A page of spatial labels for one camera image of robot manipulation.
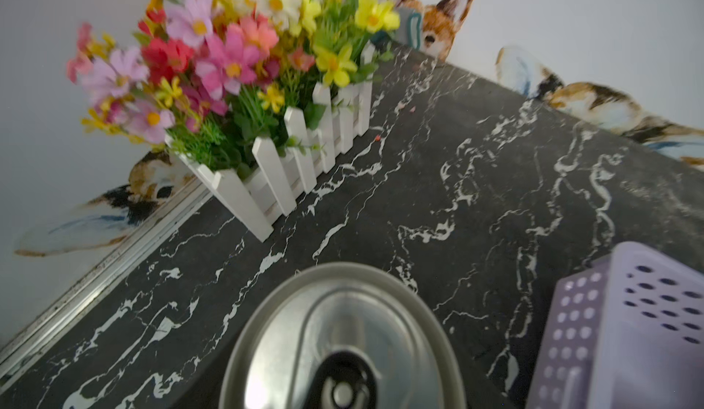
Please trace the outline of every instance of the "white wall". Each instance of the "white wall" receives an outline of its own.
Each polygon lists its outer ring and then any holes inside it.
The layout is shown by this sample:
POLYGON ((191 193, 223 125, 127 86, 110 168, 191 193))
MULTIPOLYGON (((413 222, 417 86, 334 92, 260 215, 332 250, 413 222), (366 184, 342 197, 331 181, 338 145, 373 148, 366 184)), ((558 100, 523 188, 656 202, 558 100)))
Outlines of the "white wall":
POLYGON ((474 0, 448 62, 496 80, 499 49, 520 45, 565 83, 606 84, 704 128, 703 12, 704 0, 474 0))
POLYGON ((13 241, 45 218, 126 185, 148 150, 121 137, 84 134, 87 101, 64 77, 78 25, 133 44, 149 0, 0 0, 0 346, 107 253, 49 258, 12 253, 13 241))

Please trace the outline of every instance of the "purple plastic basket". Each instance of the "purple plastic basket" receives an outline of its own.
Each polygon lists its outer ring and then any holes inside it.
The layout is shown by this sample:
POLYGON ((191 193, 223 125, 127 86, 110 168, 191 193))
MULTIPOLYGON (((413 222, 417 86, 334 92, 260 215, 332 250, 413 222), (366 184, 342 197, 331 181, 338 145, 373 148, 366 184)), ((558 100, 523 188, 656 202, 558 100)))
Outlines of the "purple plastic basket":
POLYGON ((526 408, 704 408, 703 298, 704 275, 634 242, 561 279, 526 408))

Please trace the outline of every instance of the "painted cat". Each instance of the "painted cat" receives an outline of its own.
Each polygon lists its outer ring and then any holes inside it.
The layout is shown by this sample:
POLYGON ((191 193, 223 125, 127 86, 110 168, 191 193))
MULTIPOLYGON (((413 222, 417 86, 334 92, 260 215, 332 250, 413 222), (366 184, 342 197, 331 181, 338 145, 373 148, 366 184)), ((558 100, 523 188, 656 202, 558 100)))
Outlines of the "painted cat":
POLYGON ((704 170, 704 130, 672 123, 644 110, 628 94, 605 85, 565 85, 520 47, 502 48, 496 58, 498 83, 663 155, 704 170))
POLYGON ((51 256, 117 244, 194 175, 167 153, 147 153, 129 173, 129 184, 27 230, 15 254, 51 256))
POLYGON ((402 26, 398 30, 403 33, 403 42, 445 61, 474 0, 441 0, 434 6, 424 6, 418 0, 392 1, 397 8, 413 12, 407 19, 402 19, 407 28, 402 26))

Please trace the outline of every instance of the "black marble countertop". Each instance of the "black marble countertop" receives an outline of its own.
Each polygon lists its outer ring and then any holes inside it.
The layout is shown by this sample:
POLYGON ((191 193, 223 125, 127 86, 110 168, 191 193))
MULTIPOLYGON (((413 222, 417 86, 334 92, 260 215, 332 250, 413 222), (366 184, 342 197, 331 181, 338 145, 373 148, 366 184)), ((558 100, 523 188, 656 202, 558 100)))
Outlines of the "black marble countertop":
POLYGON ((704 268, 704 174, 400 49, 371 128, 263 244, 211 199, 0 396, 203 407, 280 282, 345 260, 433 309, 473 408, 523 407, 556 281, 621 241, 704 268))

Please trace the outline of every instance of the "silver container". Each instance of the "silver container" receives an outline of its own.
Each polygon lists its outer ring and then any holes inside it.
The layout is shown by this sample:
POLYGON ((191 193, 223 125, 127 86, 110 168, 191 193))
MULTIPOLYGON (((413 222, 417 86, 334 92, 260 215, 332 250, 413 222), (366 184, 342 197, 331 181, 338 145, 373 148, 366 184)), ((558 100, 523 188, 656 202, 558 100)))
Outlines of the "silver container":
POLYGON ((220 409, 465 408, 432 311, 391 275, 328 263, 265 299, 237 340, 220 409))

